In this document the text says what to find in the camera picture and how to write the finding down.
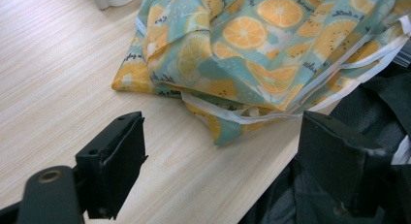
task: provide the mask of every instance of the fabric bag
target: fabric bag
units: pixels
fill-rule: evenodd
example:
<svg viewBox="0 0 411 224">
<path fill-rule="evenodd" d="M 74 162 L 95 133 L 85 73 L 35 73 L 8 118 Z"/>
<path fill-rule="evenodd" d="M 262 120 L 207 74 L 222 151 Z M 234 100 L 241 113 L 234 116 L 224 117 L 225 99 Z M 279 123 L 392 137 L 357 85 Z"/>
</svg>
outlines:
<svg viewBox="0 0 411 224">
<path fill-rule="evenodd" d="M 182 98 L 219 145 L 383 70 L 411 0 L 143 0 L 112 88 Z"/>
</svg>

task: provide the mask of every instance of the folded fabric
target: folded fabric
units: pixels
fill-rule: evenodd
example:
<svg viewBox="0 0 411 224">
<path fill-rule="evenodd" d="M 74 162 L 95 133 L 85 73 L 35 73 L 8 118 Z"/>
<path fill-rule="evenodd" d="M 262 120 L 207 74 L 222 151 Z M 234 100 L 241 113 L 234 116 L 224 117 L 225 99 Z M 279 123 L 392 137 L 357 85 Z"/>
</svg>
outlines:
<svg viewBox="0 0 411 224">
<path fill-rule="evenodd" d="M 115 90 L 179 97 L 223 144 L 383 70 L 411 0 L 143 0 Z"/>
</svg>

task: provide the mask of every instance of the light wooden table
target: light wooden table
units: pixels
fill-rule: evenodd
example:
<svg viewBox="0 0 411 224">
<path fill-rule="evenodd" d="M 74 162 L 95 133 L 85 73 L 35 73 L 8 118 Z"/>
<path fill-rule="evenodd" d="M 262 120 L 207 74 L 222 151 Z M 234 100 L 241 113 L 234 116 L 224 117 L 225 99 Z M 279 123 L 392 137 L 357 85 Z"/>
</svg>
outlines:
<svg viewBox="0 0 411 224">
<path fill-rule="evenodd" d="M 128 112 L 149 158 L 115 223 L 237 223 L 295 155 L 299 119 L 217 147 L 182 101 L 111 90 L 141 1 L 0 0 L 0 208 Z"/>
</svg>

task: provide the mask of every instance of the black plastic part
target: black plastic part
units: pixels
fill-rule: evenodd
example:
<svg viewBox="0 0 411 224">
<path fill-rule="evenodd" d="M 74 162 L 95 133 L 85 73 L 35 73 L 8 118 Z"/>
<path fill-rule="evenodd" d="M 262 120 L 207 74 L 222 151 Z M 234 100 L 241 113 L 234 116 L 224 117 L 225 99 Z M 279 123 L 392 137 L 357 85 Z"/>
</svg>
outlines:
<svg viewBox="0 0 411 224">
<path fill-rule="evenodd" d="M 16 223 L 20 202 L 0 210 L 0 223 Z"/>
<path fill-rule="evenodd" d="M 90 218 L 118 215 L 145 161 L 140 112 L 122 115 L 77 155 L 80 197 Z"/>
<path fill-rule="evenodd" d="M 404 208 L 409 207 L 401 205 L 400 197 L 407 194 L 405 190 L 397 189 L 398 184 L 402 183 L 399 173 L 402 167 L 403 165 L 393 165 L 387 172 L 378 174 L 374 196 L 385 211 L 387 221 L 384 223 L 406 223 Z"/>
<path fill-rule="evenodd" d="M 32 175 L 25 186 L 17 223 L 84 223 L 72 169 L 57 166 Z"/>
<path fill-rule="evenodd" d="M 393 155 L 331 116 L 305 112 L 296 158 L 340 208 L 373 216 L 378 175 L 390 168 Z"/>
<path fill-rule="evenodd" d="M 407 223 L 411 223 L 411 165 L 398 166 L 396 190 L 399 193 L 400 205 Z"/>
</svg>

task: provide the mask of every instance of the screw hole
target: screw hole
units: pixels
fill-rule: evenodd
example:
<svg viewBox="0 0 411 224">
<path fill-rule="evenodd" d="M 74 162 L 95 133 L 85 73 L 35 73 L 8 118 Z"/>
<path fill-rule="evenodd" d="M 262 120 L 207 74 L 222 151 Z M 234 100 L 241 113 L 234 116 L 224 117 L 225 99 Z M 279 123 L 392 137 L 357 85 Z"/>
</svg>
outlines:
<svg viewBox="0 0 411 224">
<path fill-rule="evenodd" d="M 61 176 L 61 171 L 57 171 L 57 170 L 48 171 L 48 172 L 43 173 L 39 177 L 39 182 L 40 183 L 52 182 L 58 179 L 60 176 Z"/>
<path fill-rule="evenodd" d="M 92 149 L 92 150 L 88 151 L 88 154 L 90 154 L 90 155 L 96 155 L 98 153 L 99 153 L 98 149 Z"/>
</svg>

